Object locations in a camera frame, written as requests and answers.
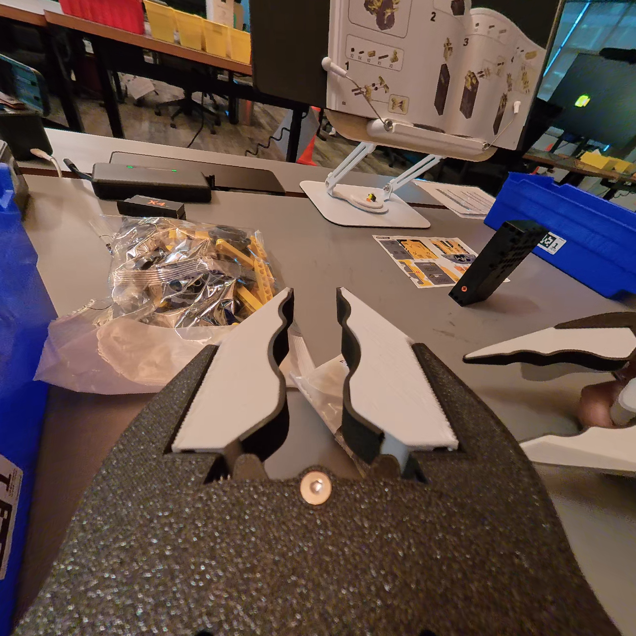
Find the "orange traffic cone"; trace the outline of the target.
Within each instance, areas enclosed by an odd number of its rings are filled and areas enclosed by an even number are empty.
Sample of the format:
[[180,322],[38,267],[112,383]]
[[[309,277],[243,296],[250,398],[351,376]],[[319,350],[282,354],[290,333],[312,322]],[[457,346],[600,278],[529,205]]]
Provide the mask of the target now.
[[298,156],[296,163],[302,165],[316,166],[314,163],[315,138],[319,128],[320,109],[310,107],[306,116],[301,121],[301,128],[298,142]]

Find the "dark computer monitor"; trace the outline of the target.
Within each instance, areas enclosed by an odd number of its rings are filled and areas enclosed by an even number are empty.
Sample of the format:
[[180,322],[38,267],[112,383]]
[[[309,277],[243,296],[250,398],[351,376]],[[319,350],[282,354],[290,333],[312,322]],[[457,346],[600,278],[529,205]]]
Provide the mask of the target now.
[[625,147],[635,137],[635,65],[579,53],[548,102],[561,107],[556,127]]

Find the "flat black power bank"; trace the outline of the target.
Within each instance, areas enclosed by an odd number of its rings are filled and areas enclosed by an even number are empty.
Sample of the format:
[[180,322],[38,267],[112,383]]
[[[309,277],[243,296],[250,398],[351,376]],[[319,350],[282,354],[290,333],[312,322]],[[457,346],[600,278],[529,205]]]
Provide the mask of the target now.
[[209,203],[212,198],[205,176],[189,169],[96,163],[91,185],[102,200],[126,200],[143,195],[182,203]]

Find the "instruction booklet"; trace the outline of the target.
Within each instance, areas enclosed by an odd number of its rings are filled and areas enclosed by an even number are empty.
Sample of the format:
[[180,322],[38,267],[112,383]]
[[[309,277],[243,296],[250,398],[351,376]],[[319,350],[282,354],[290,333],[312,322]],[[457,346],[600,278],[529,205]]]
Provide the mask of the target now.
[[326,107],[389,144],[516,149],[559,1],[331,1]]

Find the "red storage bin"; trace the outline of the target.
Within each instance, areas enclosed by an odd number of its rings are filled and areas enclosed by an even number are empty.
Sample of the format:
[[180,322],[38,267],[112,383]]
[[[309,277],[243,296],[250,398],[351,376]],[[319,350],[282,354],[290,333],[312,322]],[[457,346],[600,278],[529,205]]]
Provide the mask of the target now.
[[142,1],[59,1],[64,14],[134,34],[144,34]]

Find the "black perforated block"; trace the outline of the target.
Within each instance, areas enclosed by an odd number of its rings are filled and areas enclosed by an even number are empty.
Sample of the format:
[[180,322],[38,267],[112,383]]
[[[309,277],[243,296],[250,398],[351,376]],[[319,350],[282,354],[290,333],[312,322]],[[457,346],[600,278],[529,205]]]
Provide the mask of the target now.
[[460,306],[488,299],[548,230],[529,220],[505,221],[449,292]]

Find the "black office chair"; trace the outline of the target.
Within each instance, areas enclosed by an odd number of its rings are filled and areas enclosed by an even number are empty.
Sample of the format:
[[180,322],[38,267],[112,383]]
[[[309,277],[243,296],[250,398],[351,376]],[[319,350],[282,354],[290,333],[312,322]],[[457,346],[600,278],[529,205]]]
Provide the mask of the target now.
[[219,104],[213,95],[205,92],[195,99],[191,90],[185,90],[184,96],[179,99],[159,102],[153,107],[155,116],[169,115],[169,126],[171,129],[178,129],[178,118],[190,118],[193,115],[199,116],[200,126],[207,127],[212,135],[218,133],[221,126]]

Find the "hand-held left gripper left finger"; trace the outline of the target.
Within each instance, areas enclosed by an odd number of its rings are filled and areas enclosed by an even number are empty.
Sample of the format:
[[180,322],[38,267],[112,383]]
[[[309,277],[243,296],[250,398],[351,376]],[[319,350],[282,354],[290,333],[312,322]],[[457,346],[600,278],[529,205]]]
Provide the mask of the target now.
[[172,442],[172,451],[242,453],[265,461],[289,432],[281,364],[290,347],[294,294],[285,288],[221,342]]

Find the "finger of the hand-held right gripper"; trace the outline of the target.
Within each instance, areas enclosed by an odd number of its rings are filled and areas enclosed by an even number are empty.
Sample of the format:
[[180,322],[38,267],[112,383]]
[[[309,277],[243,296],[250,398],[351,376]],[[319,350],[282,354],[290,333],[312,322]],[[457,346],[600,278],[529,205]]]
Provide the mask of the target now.
[[520,444],[531,462],[601,473],[635,473],[635,426],[591,427],[574,436],[546,435]]
[[616,371],[635,357],[635,335],[620,328],[548,328],[465,354],[467,364],[534,366],[573,364],[593,371]]

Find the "long wooden table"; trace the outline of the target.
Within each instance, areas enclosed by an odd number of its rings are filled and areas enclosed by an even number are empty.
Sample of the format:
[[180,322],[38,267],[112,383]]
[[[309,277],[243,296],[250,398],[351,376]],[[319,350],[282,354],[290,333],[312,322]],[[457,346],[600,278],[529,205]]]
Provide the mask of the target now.
[[39,8],[32,11],[30,8],[20,8],[11,4],[1,4],[1,18],[34,27],[46,28],[47,26],[44,11]]
[[116,138],[125,136],[111,81],[116,73],[161,81],[187,93],[225,96],[230,100],[231,123],[237,123],[238,99],[260,101],[251,84],[237,81],[239,76],[251,76],[249,64],[65,13],[46,10],[44,17],[48,25],[69,29],[91,42],[109,126]]

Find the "printed paper sheet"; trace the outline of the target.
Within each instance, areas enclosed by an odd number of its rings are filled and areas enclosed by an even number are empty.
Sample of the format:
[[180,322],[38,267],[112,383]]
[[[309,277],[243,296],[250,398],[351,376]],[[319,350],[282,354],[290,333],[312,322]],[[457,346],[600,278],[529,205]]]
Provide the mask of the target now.
[[415,179],[413,184],[461,218],[484,220],[496,202],[495,197],[479,187],[435,183],[422,179]]

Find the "black charger case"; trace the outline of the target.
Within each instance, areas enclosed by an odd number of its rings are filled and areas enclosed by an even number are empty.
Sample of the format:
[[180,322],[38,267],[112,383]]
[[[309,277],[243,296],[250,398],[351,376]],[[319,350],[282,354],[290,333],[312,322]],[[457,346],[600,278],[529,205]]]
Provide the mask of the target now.
[[33,149],[52,155],[44,130],[49,113],[49,94],[42,74],[1,55],[1,140],[16,160],[34,160]]

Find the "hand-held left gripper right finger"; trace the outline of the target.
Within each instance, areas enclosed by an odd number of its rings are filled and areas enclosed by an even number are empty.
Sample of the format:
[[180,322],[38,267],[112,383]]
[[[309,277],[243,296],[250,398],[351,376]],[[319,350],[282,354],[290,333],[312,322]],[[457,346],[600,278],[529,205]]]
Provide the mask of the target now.
[[337,288],[341,353],[348,368],[340,432],[371,464],[391,455],[400,468],[417,451],[457,451],[458,439],[415,342],[346,288]]

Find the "blue plastic storage bin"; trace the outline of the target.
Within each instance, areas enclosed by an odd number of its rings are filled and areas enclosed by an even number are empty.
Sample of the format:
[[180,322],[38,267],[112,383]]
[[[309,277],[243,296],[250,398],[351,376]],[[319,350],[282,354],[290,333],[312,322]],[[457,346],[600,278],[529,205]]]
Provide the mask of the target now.
[[49,323],[57,316],[37,270],[37,253],[1,164],[1,634],[9,634],[48,385],[34,379]]
[[547,229],[533,253],[605,298],[635,294],[635,213],[551,177],[509,173],[484,224]]

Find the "small white plastic bag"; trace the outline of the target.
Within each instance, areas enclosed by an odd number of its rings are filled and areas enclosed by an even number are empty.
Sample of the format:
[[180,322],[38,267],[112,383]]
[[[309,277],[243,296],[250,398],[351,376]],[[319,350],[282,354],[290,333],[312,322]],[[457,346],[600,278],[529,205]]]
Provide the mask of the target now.
[[288,330],[290,370],[288,378],[314,408],[339,446],[353,461],[356,471],[365,477],[370,466],[357,458],[340,431],[343,415],[344,380],[348,366],[342,354],[316,365],[296,325]]

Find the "yellow grey sticker sheet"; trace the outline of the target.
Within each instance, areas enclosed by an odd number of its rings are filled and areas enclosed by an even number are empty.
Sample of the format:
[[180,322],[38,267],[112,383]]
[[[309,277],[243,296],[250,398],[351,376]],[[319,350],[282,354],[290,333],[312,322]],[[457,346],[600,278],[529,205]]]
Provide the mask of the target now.
[[478,253],[458,238],[374,235],[418,289],[452,288]]

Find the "person's right hand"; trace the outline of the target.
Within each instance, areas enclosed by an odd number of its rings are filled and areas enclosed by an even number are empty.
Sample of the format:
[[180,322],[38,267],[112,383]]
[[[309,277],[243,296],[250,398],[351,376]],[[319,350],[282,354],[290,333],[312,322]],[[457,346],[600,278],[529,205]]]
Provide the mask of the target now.
[[584,428],[616,428],[610,409],[624,387],[635,378],[635,361],[614,374],[614,379],[585,386],[577,405],[577,419]]

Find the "yellow storage bin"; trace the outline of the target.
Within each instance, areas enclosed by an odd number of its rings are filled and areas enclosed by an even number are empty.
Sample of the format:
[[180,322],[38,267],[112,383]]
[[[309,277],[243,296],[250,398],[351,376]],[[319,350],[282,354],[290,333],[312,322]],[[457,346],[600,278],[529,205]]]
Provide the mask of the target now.
[[250,33],[237,28],[229,30],[230,59],[241,64],[250,65],[251,38]]
[[173,10],[179,41],[186,48],[205,51],[203,18],[187,12]]
[[211,20],[202,20],[205,51],[215,57],[229,59],[232,45],[230,39],[231,27]]
[[174,9],[159,1],[144,1],[144,7],[152,38],[174,43],[177,29]]

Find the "clear bag of yellow beams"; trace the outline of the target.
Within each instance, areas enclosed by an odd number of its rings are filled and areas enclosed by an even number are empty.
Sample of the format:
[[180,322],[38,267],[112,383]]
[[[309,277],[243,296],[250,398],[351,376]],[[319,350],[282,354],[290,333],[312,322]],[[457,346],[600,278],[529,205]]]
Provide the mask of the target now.
[[35,379],[78,393],[157,393],[279,292],[259,230],[123,217],[104,298],[54,320]]

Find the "small black box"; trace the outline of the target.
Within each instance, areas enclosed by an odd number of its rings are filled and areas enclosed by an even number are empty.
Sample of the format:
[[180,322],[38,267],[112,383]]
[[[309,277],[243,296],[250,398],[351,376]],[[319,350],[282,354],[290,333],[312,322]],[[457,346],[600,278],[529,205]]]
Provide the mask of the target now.
[[133,218],[170,218],[186,220],[184,203],[155,196],[135,195],[116,202],[118,212]]

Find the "white book stand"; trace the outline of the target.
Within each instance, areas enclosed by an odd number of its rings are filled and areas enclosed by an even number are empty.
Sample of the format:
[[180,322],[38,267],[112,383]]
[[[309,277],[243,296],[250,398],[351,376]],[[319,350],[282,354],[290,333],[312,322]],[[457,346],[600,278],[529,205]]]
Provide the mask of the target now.
[[[479,34],[434,32],[415,44],[353,32],[330,34],[322,67],[328,74],[330,120],[359,145],[324,183],[301,187],[320,213],[343,226],[428,228],[396,190],[445,158],[481,163],[517,143],[527,118],[534,74],[526,46]],[[343,184],[378,145],[412,149],[425,158],[383,188]],[[366,203],[374,193],[377,203]]]

